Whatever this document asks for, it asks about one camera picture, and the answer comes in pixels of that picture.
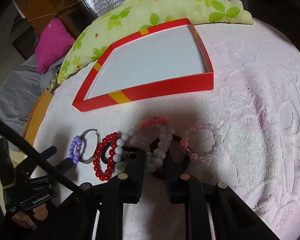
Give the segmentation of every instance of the pink textured fabric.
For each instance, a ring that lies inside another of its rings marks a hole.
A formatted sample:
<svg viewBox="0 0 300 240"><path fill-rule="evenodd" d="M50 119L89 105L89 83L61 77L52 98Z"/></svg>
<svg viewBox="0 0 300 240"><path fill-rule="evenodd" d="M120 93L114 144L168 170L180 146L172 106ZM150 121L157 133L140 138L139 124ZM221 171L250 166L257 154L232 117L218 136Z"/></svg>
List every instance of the pink textured fabric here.
<svg viewBox="0 0 300 240"><path fill-rule="evenodd" d="M68 52L74 39L59 19L53 18L44 28L35 53L38 61L38 73L45 73L52 63Z"/></svg>

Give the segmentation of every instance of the gray blanket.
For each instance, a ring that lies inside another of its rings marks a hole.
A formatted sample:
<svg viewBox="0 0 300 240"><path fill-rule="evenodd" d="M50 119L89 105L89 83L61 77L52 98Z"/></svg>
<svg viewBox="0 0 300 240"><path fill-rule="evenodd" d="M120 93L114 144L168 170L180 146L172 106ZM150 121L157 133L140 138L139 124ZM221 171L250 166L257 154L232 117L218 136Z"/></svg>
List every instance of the gray blanket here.
<svg viewBox="0 0 300 240"><path fill-rule="evenodd" d="M53 63L45 74L37 73L37 57L33 54L11 72L0 87L0 120L22 135L29 114L60 69L64 57Z"/></svg>

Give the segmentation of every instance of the wall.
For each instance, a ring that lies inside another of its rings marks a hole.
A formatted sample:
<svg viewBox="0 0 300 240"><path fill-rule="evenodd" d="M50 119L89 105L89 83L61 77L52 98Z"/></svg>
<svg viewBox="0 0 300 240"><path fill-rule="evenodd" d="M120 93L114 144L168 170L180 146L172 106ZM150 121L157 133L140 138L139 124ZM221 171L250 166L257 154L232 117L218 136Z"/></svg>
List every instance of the wall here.
<svg viewBox="0 0 300 240"><path fill-rule="evenodd" d="M11 29L17 13L11 3L0 18L0 87L7 75L25 61L11 44Z"/></svg>

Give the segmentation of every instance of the metal bangle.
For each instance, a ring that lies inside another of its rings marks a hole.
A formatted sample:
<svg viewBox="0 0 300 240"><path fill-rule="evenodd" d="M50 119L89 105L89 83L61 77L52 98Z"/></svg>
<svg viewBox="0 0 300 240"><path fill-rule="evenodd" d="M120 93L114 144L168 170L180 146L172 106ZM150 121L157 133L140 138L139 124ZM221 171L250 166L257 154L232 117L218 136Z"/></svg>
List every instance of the metal bangle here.
<svg viewBox="0 0 300 240"><path fill-rule="evenodd" d="M81 140L83 141L83 139L84 139L84 137L87 135L87 133L88 132L91 132L91 131L95 131L96 132L96 135L97 135L97 137L98 137L98 139L97 139L97 147L96 147L96 149L98 148L98 144L100 143L100 141L101 141L101 137L100 137L100 134L99 134L99 132L98 132L98 130L96 130L96 129L88 129L88 130L86 130L86 131L84 131L83 132L83 134L80 136L80 138L81 138ZM81 155L80 155L80 159L79 159L79 161L81 162L81 163L84 163L84 164L90 164L90 163L92 163L92 161L94 160L94 152L93 152L93 154L92 154L92 156L88 159L88 160L84 160L84 159L82 159L82 156L83 156L83 153L84 153L84 151L82 151L81 152Z"/></svg>

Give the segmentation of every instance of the pink bead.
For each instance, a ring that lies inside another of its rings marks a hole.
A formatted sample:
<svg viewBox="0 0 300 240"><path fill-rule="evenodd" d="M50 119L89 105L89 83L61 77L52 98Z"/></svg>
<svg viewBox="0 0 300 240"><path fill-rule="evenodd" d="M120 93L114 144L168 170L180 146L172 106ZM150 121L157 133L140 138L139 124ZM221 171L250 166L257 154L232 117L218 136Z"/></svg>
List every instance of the pink bead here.
<svg viewBox="0 0 300 240"><path fill-rule="evenodd" d="M179 143L179 147L182 150L186 150L189 147L189 144L186 140L182 139Z"/></svg>

